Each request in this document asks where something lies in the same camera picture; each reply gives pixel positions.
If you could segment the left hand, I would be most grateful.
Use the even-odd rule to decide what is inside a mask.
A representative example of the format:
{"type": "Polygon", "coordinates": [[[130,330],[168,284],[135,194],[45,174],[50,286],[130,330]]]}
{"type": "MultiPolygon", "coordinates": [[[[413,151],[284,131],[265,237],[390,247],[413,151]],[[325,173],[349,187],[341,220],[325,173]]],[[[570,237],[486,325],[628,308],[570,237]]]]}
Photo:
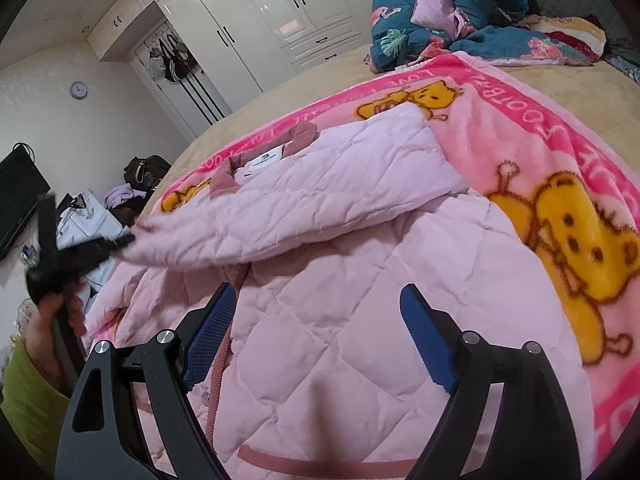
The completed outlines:
{"type": "Polygon", "coordinates": [[[79,293],[85,288],[83,282],[65,287],[62,294],[43,297],[38,304],[38,312],[32,316],[25,338],[25,348],[29,359],[38,373],[60,393],[65,392],[61,363],[55,354],[53,323],[59,310],[67,311],[67,323],[77,337],[85,335],[85,315],[79,293]]]}

